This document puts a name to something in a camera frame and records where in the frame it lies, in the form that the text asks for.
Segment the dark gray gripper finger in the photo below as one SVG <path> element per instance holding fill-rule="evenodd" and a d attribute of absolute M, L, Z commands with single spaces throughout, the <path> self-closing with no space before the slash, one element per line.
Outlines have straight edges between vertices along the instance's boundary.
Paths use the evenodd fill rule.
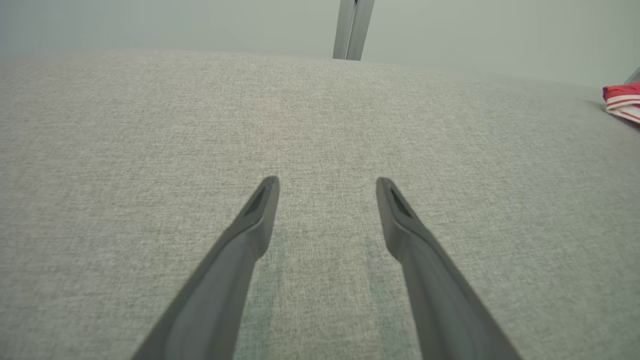
<path fill-rule="evenodd" d="M 520 359 L 444 249 L 390 179 L 376 184 L 387 249 L 402 264 L 424 359 Z"/>
<path fill-rule="evenodd" d="M 133 360 L 233 358 L 253 266 L 269 247 L 279 194 L 277 177 L 261 182 Z"/>

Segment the white wall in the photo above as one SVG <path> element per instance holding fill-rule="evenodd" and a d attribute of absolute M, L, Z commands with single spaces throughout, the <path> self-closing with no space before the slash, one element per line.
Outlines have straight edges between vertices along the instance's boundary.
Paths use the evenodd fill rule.
<path fill-rule="evenodd" d="M 0 0 L 0 56 L 117 47 L 331 58 L 339 0 Z"/>
<path fill-rule="evenodd" d="M 640 66 L 640 0 L 376 0 L 362 61 L 622 84 Z"/>

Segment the striped towel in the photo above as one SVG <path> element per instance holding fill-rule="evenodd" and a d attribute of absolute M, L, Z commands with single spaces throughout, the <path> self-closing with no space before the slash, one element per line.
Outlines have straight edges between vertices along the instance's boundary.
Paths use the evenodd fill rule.
<path fill-rule="evenodd" d="M 605 86 L 602 97 L 606 111 L 640 124 L 640 82 L 627 85 Z"/>

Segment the red and white cloth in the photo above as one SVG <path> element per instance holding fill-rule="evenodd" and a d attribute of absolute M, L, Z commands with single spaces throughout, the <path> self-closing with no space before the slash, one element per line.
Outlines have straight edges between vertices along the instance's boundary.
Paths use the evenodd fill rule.
<path fill-rule="evenodd" d="M 640 83 L 605 86 L 602 97 L 607 102 L 607 113 L 640 124 Z"/>

